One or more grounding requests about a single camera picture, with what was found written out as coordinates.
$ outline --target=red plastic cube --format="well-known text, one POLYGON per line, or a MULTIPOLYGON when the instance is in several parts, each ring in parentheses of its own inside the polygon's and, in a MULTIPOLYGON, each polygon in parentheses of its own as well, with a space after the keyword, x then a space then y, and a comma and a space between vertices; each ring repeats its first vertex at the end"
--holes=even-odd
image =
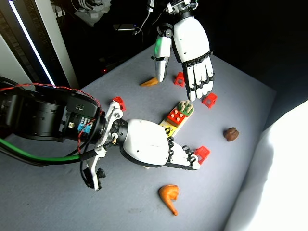
POLYGON ((204 146, 198 148, 194 154, 198 157, 199 164, 202 164, 203 161, 210 155, 210 151, 204 146))
POLYGON ((175 81, 174 81, 175 85, 180 85, 181 87, 184 87, 185 85, 185 79, 184 79, 184 74, 183 72, 179 72, 178 76, 176 77, 175 81))
POLYGON ((118 102, 118 103, 120 104, 120 109, 121 109, 122 111, 126 111, 125 102, 124 102, 124 100, 122 100, 121 97, 119 97, 119 96, 118 96, 118 97, 115 97, 115 98, 112 99, 112 101, 118 102))
POLYGON ((167 117, 167 122, 178 127, 185 117, 186 115, 181 113, 178 109, 173 109, 167 117))
POLYGON ((208 96, 205 97, 202 103, 206 105, 208 108, 211 108, 215 104, 217 98, 218 98, 217 95, 210 93, 208 96))

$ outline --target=table surface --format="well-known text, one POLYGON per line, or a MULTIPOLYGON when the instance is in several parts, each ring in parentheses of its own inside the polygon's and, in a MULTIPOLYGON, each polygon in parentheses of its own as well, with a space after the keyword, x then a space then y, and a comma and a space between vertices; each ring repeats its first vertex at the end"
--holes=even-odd
MULTIPOLYGON (((186 90, 173 84, 181 65, 174 55, 165 81, 152 87, 139 84, 152 78, 153 46, 84 88, 106 110, 113 97, 127 106, 124 119, 160 123, 186 90)), ((115 147, 99 161, 107 177, 103 188, 87 188, 79 165, 34 167, 5 155, 0 158, 0 230, 14 231, 219 231, 238 195, 275 92, 249 75, 211 56, 216 73, 216 104, 208 109, 200 100, 195 112, 176 135, 175 142, 211 153, 197 171, 170 167, 151 168, 125 159, 115 147), (227 142, 223 130, 236 127, 240 135, 227 142), (158 189, 176 184, 178 216, 160 200, 158 189)), ((11 135, 7 141, 36 155, 57 156, 76 148, 64 143, 31 141, 11 135)))

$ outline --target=red wire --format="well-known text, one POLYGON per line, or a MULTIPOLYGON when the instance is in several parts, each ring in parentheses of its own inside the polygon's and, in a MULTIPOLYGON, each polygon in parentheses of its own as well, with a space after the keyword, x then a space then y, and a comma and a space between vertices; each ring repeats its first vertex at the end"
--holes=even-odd
MULTIPOLYGON (((79 89, 72 89, 72 88, 68 88, 66 86, 54 86, 52 84, 42 84, 42 83, 24 83, 24 84, 17 84, 16 86, 12 86, 12 87, 0 88, 0 92, 5 91, 5 90, 11 90, 11 89, 14 89, 14 88, 19 88, 19 87, 35 86, 35 85, 38 85, 38 86, 48 86, 48 87, 53 87, 53 88, 62 88, 62 89, 67 89, 67 90, 72 90, 72 91, 80 92, 80 93, 90 97, 91 99, 93 99, 97 103, 98 107, 100 108, 101 114, 103 113, 103 110, 102 110, 102 107, 101 107, 101 103, 97 99, 95 99, 93 96, 91 96, 90 94, 85 93, 85 92, 83 92, 83 91, 81 91, 79 89)), ((89 123, 87 123, 83 127, 83 129, 87 125, 89 125, 90 123, 94 122, 95 120, 96 119, 92 119, 89 123)), ((80 141, 80 139, 81 139, 81 135, 83 133, 83 129, 78 133, 77 149, 78 149, 78 153, 79 154, 81 154, 81 151, 80 151, 80 143, 81 143, 81 141, 80 141)))

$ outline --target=orange shrimp toy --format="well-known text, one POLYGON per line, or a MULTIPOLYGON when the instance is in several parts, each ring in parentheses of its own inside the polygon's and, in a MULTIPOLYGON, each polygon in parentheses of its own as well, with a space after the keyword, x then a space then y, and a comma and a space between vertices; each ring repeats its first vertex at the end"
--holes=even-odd
POLYGON ((161 187, 158 191, 160 198, 163 200, 163 202, 168 206, 168 208, 173 212, 173 214, 176 216, 178 215, 178 211, 174 207, 171 200, 176 201, 179 196, 179 187, 178 185, 174 184, 168 184, 161 187))

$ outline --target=led light strip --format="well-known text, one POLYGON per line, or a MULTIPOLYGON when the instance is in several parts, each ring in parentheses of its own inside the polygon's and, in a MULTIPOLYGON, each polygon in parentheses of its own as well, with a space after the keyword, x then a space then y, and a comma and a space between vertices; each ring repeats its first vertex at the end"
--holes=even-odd
POLYGON ((18 13, 18 11, 17 11, 17 9, 16 9, 14 3, 13 3, 11 0, 9 0, 9 4, 10 4, 10 6, 11 6, 11 8, 12 8, 12 10, 13 10, 13 12, 14 12, 14 14, 15 14, 15 16, 16 16, 16 18, 17 18, 19 24, 20 24, 20 26, 21 26, 21 28, 23 29, 24 34, 25 34, 25 36, 27 37, 27 39, 28 39, 28 41, 29 41, 29 43, 30 43, 30 45, 31 45, 31 47, 32 47, 32 49, 33 49, 35 55, 37 56, 39 63, 40 63, 41 66, 43 67, 43 69, 44 69, 44 71, 45 71, 45 73, 46 73, 46 75, 47 75, 47 77, 48 77, 50 83, 51 83, 52 85, 55 85, 54 82, 53 82, 53 80, 52 80, 52 78, 51 78, 51 76, 50 76, 50 74, 49 74, 49 72, 48 72, 48 70, 47 70, 47 68, 46 68, 46 66, 45 66, 45 64, 43 63, 43 60, 41 59, 41 57, 40 57, 40 55, 39 55, 39 53, 38 53, 38 50, 37 50, 36 47, 34 46, 34 43, 33 43, 32 39, 31 39, 31 37, 30 37, 30 35, 29 35, 29 33, 28 33, 28 31, 27 31, 27 29, 26 29, 26 27, 25 27, 23 21, 21 20, 21 17, 19 16, 19 13, 18 13))

